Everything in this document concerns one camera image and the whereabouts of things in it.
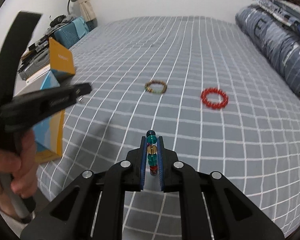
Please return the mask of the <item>person's left hand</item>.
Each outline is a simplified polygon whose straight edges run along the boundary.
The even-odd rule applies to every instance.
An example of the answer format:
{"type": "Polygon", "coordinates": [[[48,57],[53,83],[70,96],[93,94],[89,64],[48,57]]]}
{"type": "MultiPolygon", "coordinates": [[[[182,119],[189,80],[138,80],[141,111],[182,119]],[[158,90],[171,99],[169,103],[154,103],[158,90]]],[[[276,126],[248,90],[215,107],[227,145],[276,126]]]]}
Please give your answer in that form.
{"type": "MultiPolygon", "coordinates": [[[[10,188],[14,194],[24,199],[32,197],[37,191],[38,164],[35,161],[36,152],[35,136],[32,129],[23,133],[19,154],[0,149],[0,174],[7,173],[13,176],[10,188]]],[[[1,182],[0,211],[21,221],[10,197],[2,188],[1,182]]]]}

